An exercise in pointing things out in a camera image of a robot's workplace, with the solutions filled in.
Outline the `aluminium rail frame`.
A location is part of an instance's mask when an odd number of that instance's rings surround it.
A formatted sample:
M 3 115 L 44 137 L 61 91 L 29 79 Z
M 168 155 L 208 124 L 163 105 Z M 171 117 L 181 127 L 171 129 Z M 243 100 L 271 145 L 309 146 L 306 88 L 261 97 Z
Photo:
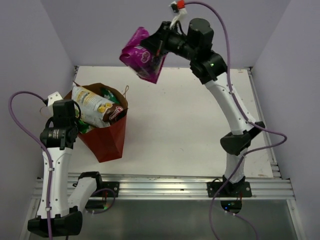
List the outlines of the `aluminium rail frame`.
M 128 113 L 122 158 L 99 163 L 81 141 L 74 145 L 66 182 L 98 171 L 120 183 L 120 199 L 207 200 L 207 182 L 220 178 L 230 130 L 217 101 L 188 68 L 162 70 L 157 84 L 120 66 L 80 66 L 80 85 L 103 83 L 126 91 Z

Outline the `brown yellow chips bag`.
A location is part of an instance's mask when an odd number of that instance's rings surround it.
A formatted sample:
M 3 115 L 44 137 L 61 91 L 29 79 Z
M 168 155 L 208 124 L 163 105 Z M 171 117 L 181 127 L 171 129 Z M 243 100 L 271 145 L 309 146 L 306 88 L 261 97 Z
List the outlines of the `brown yellow chips bag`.
M 106 128 L 115 123 L 125 108 L 108 98 L 82 86 L 74 86 L 71 99 L 80 107 L 80 120 L 96 128 Z

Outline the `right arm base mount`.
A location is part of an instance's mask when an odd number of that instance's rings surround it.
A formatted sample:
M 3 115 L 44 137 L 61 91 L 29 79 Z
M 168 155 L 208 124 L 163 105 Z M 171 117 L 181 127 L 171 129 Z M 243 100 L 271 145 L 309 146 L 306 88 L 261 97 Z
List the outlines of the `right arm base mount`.
M 208 197 L 212 198 L 223 185 L 223 183 L 224 182 L 218 178 L 207 182 L 206 185 Z M 237 183 L 228 182 L 217 195 L 218 198 L 251 198 L 252 196 L 253 194 L 250 183 L 243 179 Z

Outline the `green white chips bag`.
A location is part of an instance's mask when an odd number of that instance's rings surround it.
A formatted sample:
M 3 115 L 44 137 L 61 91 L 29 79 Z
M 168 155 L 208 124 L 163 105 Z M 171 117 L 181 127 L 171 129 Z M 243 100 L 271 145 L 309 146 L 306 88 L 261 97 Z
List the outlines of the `green white chips bag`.
M 81 134 L 86 134 L 92 130 L 96 129 L 95 126 L 92 126 L 88 123 L 83 122 L 82 120 L 78 121 L 78 131 Z

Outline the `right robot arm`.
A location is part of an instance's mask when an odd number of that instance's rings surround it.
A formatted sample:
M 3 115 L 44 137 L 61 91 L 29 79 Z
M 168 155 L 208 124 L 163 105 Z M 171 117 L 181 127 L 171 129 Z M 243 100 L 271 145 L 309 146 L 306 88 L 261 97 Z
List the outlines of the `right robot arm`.
M 164 21 L 152 35 L 140 44 L 156 57 L 168 53 L 176 54 L 190 62 L 192 73 L 214 96 L 230 127 L 230 132 L 220 139 L 226 152 L 226 169 L 222 177 L 223 192 L 235 196 L 245 183 L 244 160 L 252 140 L 258 136 L 265 124 L 250 116 L 246 120 L 242 112 L 246 107 L 242 102 L 235 103 L 238 96 L 231 83 L 228 83 L 227 65 L 223 58 L 212 50 L 214 30 L 203 18 L 194 18 L 189 22 L 187 34 L 179 33 L 171 22 Z

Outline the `dark green snack bag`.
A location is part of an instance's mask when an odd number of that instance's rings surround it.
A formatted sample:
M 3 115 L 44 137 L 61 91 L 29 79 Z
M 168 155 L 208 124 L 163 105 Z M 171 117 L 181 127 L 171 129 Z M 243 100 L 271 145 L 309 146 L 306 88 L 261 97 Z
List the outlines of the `dark green snack bag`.
M 117 97 L 110 90 L 108 90 L 107 88 L 101 87 L 100 91 L 101 91 L 101 96 L 104 97 L 105 99 L 107 99 L 107 100 L 109 100 L 109 101 L 111 101 L 113 103 L 120 104 L 120 102 L 117 99 Z

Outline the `purple candy bag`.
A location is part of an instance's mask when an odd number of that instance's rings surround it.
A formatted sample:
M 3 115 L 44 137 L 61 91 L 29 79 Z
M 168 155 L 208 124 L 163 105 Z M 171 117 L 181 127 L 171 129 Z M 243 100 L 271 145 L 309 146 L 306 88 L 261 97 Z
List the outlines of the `purple candy bag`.
M 156 84 L 167 56 L 155 56 L 141 46 L 141 41 L 149 36 L 144 27 L 138 27 L 122 49 L 119 60 L 132 69 L 140 79 Z

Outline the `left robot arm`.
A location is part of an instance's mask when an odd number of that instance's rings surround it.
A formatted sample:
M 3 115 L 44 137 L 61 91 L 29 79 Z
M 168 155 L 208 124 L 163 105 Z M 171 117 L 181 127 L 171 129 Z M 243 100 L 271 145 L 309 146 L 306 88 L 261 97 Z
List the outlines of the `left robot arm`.
M 83 172 L 68 195 L 68 170 L 78 135 L 79 105 L 71 99 L 52 104 L 53 116 L 47 121 L 39 140 L 44 148 L 42 194 L 36 217 L 27 229 L 42 238 L 76 236 L 83 224 L 83 211 L 91 196 L 103 193 L 99 172 Z

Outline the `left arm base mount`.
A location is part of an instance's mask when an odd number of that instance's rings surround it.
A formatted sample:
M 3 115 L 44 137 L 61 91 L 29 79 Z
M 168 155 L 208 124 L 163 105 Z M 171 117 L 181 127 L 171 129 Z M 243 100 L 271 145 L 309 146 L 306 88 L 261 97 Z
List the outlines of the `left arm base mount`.
M 120 191 L 120 183 L 118 181 L 103 181 L 101 185 L 101 189 L 110 189 L 115 193 L 115 197 L 119 196 Z M 99 193 L 96 193 L 95 197 L 102 197 L 103 199 L 113 198 L 114 195 L 110 190 L 104 190 Z

